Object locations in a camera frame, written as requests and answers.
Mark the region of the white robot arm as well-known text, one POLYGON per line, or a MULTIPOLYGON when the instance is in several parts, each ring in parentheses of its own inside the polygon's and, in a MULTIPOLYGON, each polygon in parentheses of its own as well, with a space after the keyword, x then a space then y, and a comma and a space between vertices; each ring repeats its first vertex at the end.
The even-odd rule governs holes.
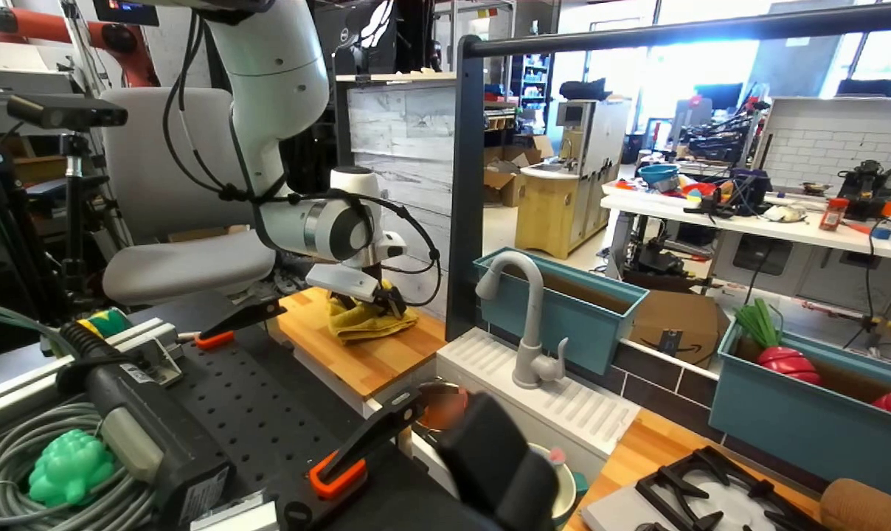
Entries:
POLYGON ((230 133, 260 239, 312 260, 306 279, 347 304, 408 310, 381 273, 377 224, 356 192, 298 192, 279 143, 309 129, 329 102, 323 50, 306 0, 164 0, 213 34, 230 78, 230 133))

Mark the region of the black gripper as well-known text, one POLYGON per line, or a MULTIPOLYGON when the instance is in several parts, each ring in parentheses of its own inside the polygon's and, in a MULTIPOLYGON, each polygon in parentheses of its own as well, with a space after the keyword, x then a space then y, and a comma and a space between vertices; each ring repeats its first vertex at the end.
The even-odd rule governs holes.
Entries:
POLYGON ((402 316, 408 310, 402 291, 384 276, 381 264, 368 264, 365 273, 375 279, 375 304, 384 306, 388 316, 402 316))

